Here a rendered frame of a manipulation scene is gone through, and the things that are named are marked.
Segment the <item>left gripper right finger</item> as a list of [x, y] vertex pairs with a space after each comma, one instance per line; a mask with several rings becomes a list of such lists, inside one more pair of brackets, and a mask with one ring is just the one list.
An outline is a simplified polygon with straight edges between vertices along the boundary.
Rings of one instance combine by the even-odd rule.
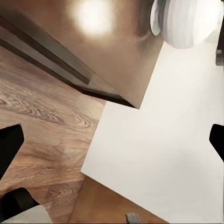
[[210, 132], [209, 141], [224, 161], [224, 126], [214, 124]]

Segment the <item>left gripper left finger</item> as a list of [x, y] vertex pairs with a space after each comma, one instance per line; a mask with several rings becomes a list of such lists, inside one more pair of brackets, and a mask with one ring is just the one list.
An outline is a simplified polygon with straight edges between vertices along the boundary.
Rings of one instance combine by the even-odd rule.
[[20, 124], [0, 129], [0, 180], [24, 143]]

